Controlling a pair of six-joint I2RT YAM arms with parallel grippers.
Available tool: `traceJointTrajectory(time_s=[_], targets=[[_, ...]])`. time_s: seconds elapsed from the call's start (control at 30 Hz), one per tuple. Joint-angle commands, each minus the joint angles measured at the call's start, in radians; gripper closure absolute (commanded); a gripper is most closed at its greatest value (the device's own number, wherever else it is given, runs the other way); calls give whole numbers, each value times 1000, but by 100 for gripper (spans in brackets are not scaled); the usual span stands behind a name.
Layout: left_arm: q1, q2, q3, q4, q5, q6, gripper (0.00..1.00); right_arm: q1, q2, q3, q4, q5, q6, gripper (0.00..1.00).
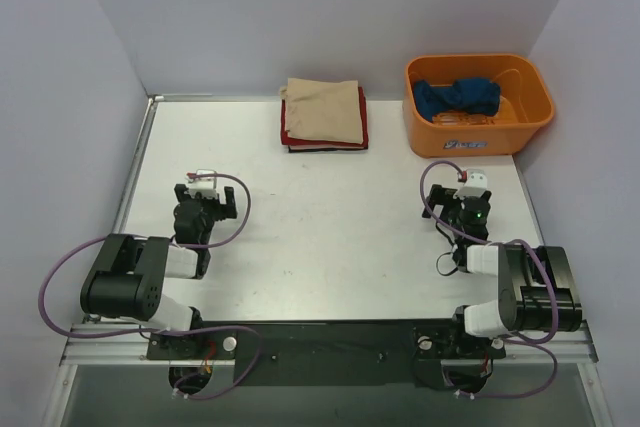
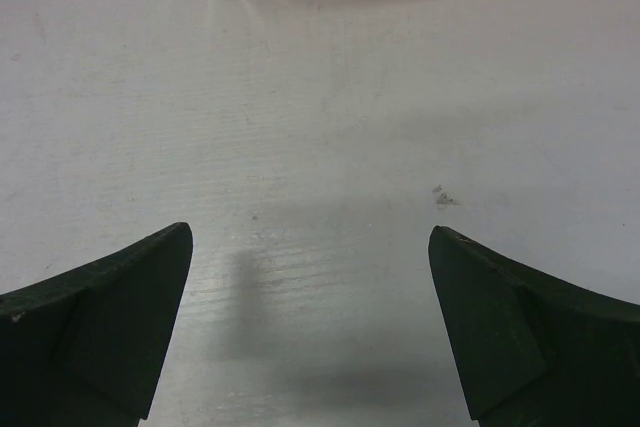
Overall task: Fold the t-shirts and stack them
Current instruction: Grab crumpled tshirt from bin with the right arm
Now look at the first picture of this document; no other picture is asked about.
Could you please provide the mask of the blue t shirt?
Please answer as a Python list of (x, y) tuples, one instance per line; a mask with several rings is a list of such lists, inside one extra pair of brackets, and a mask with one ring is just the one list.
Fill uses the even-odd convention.
[(501, 102), (500, 86), (486, 78), (460, 79), (448, 86), (420, 80), (414, 84), (412, 93), (418, 113), (429, 122), (450, 111), (494, 117)]

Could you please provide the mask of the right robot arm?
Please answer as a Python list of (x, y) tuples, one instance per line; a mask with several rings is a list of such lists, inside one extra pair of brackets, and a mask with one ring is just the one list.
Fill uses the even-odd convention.
[(520, 243), (499, 244), (488, 239), (491, 192), (460, 196), (456, 189), (434, 184), (422, 217), (440, 208), (436, 229), (451, 247), (451, 274), (483, 275), (496, 280), (496, 297), (463, 306), (462, 322), (446, 332), (446, 343), (458, 356), (469, 356), (494, 338), (523, 331), (574, 332), (583, 311), (566, 252), (541, 245), (526, 249)]

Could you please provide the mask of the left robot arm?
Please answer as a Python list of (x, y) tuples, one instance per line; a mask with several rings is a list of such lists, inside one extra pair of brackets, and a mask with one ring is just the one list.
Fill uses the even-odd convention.
[(206, 344), (201, 314), (165, 294), (165, 280), (203, 278), (214, 226), (238, 212), (234, 189), (220, 194), (214, 180), (177, 184), (174, 193), (174, 235), (109, 235), (82, 286), (80, 304), (86, 314), (135, 323), (141, 334), (172, 333), (170, 347), (193, 359)]

